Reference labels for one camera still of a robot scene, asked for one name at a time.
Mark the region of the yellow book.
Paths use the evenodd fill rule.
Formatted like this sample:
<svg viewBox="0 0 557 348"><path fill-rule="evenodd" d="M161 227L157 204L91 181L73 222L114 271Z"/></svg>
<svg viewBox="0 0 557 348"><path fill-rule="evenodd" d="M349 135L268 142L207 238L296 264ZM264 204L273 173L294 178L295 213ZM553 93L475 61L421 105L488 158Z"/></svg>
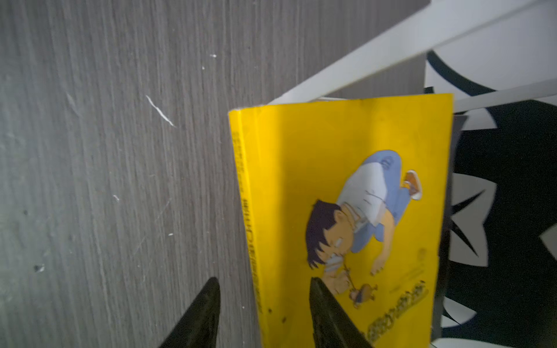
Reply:
<svg viewBox="0 0 557 348"><path fill-rule="evenodd" d="M264 347L313 347L310 281L373 347L427 347L453 97L229 113Z"/></svg>

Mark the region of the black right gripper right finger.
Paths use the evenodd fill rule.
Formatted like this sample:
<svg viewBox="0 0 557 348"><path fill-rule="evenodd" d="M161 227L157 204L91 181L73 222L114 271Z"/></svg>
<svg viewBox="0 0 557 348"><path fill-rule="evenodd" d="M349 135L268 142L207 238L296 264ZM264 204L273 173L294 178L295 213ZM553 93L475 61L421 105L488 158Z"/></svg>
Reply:
<svg viewBox="0 0 557 348"><path fill-rule="evenodd" d="M372 348L320 278L310 280L315 347Z"/></svg>

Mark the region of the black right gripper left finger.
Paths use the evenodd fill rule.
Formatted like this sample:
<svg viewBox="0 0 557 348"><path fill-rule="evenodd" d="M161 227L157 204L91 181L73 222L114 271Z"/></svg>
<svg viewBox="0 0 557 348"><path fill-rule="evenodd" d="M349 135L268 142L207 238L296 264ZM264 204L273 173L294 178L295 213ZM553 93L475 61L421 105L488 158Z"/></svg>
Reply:
<svg viewBox="0 0 557 348"><path fill-rule="evenodd" d="M207 280L160 348L215 348L220 317L220 284Z"/></svg>

